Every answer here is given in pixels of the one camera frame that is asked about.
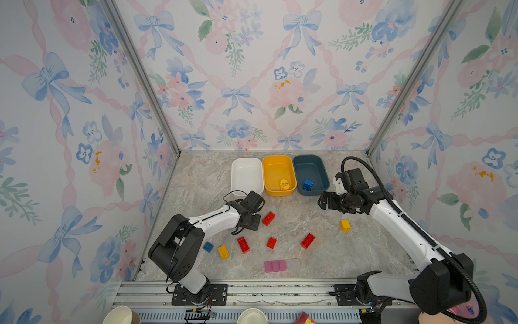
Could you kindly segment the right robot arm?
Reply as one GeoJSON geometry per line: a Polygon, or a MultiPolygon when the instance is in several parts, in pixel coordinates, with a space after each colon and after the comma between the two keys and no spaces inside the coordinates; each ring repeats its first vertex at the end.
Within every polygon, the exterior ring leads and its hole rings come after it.
{"type": "Polygon", "coordinates": [[[379,222],[404,248],[418,269],[414,277],[370,271],[357,277],[354,290],[345,298],[363,305],[378,301],[412,302],[423,312],[436,315],[469,301],[473,294],[473,263],[464,254],[451,252],[413,221],[384,189],[355,193],[323,192],[321,209],[360,213],[379,222]]]}

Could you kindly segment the white plastic container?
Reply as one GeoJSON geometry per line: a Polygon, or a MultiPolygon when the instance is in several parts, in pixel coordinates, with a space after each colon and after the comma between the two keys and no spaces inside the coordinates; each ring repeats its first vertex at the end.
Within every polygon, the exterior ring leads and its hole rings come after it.
{"type": "Polygon", "coordinates": [[[261,195],[264,191],[264,174],[261,160],[239,158],[231,165],[231,193],[235,198],[245,198],[250,191],[261,195]]]}

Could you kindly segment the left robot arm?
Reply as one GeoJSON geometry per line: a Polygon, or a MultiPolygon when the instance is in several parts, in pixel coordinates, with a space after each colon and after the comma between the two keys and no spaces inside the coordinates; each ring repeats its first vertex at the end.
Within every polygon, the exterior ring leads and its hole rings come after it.
{"type": "Polygon", "coordinates": [[[176,305],[207,305],[216,300],[223,305],[223,287],[210,283],[196,267],[197,256],[206,240],[220,232],[231,230],[233,236],[243,230],[256,231],[261,222],[259,212],[265,200],[255,191],[245,198],[227,201],[216,211],[197,216],[174,215],[148,250],[148,258],[175,285],[172,291],[176,305]]]}

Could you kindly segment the blue square lego brick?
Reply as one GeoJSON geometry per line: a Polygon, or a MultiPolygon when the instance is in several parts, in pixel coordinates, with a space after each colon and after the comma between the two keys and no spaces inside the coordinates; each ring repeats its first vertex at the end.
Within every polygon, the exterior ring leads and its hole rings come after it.
{"type": "Polygon", "coordinates": [[[313,181],[311,181],[311,180],[309,180],[309,179],[305,179],[305,181],[304,181],[303,185],[304,185],[304,184],[306,184],[306,185],[310,185],[310,186],[312,186],[312,188],[313,188],[313,186],[314,186],[314,182],[313,182],[313,181]]]}

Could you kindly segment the yellow rounded 120 lego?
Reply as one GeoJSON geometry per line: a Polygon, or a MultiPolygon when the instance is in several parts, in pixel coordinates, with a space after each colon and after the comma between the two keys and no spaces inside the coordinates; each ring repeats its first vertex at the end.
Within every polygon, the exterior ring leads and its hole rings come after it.
{"type": "Polygon", "coordinates": [[[279,187],[281,190],[289,190],[291,188],[289,182],[286,179],[280,180],[279,187]]]}

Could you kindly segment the dark teal plastic container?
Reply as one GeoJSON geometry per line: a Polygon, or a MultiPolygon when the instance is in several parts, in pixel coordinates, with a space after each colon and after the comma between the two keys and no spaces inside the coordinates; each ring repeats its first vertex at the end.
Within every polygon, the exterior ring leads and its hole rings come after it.
{"type": "Polygon", "coordinates": [[[295,177],[297,180],[297,190],[305,197],[320,196],[321,193],[327,191],[330,186],[330,180],[327,175],[322,159],[317,155],[298,155],[293,158],[295,177]],[[314,182],[311,191],[304,190],[303,183],[305,179],[314,182]]]}

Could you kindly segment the red long lego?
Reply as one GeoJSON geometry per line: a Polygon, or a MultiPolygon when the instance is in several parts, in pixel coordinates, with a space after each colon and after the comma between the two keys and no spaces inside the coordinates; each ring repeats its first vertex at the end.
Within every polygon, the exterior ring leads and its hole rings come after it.
{"type": "Polygon", "coordinates": [[[276,215],[272,212],[269,212],[265,217],[264,219],[262,220],[262,223],[265,225],[265,226],[269,226],[272,221],[275,219],[276,215]]]}
{"type": "Polygon", "coordinates": [[[244,254],[250,252],[250,247],[244,237],[238,238],[237,243],[239,244],[239,247],[244,254]]]}

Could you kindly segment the yellow small lego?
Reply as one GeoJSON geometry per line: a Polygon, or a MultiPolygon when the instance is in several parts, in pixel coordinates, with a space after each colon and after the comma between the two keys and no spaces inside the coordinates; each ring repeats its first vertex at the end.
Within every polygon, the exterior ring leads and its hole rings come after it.
{"type": "Polygon", "coordinates": [[[350,225],[350,222],[348,220],[341,220],[340,221],[340,228],[342,232],[349,232],[352,228],[350,225]]]}

